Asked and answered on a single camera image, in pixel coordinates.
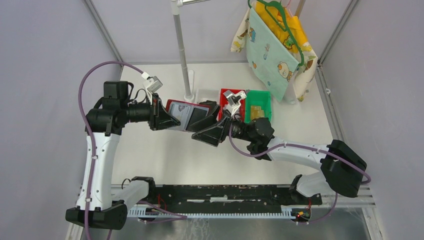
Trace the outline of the dark grey credit card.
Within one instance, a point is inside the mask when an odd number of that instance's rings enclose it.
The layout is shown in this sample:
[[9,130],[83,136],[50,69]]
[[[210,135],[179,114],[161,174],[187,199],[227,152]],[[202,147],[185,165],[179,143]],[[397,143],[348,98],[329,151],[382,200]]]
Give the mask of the dark grey credit card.
[[208,108],[203,109],[203,108],[197,108],[197,107],[195,107],[193,109],[192,113],[191,113],[191,116],[190,116],[190,118],[188,120],[188,124],[187,124],[187,127],[186,127],[185,130],[188,131],[188,132],[191,132],[192,131],[191,130],[191,128],[192,128],[191,126],[194,123],[196,123],[196,122],[204,119],[207,116],[208,112],[209,112],[209,109]]

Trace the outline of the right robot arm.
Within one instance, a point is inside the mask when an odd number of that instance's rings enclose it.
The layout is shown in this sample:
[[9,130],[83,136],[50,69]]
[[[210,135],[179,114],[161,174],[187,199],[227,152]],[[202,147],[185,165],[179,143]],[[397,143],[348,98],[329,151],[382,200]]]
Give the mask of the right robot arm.
[[229,139],[231,146],[245,157],[315,169],[315,173],[299,174],[292,181],[288,196],[295,204],[331,192],[356,198],[360,187],[371,182],[367,163],[344,141],[304,144],[276,137],[274,132],[266,117],[245,123],[224,110],[220,120],[201,120],[191,137],[214,147]]

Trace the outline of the red leather card holder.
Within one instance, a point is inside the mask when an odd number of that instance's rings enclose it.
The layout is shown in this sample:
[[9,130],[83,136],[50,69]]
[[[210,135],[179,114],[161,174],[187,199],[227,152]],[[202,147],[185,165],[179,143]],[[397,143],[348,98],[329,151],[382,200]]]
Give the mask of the red leather card holder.
[[166,111],[179,120],[179,126],[173,126],[167,130],[194,132],[192,125],[204,119],[210,112],[210,107],[203,104],[169,99],[166,104]]

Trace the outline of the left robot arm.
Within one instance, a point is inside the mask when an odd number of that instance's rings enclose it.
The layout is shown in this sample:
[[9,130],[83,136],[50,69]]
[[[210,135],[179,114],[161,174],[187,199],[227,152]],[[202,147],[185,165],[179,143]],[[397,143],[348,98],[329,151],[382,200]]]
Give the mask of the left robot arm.
[[128,123],[147,122],[153,131],[179,126],[157,93],[152,100],[131,103],[127,81],[106,81],[103,97],[83,114],[87,132],[87,159],[84,179],[75,207],[66,210],[65,219],[94,229],[121,230],[129,210],[139,201],[153,203],[157,198],[152,177],[135,176],[127,187],[112,194],[112,173],[122,130]]

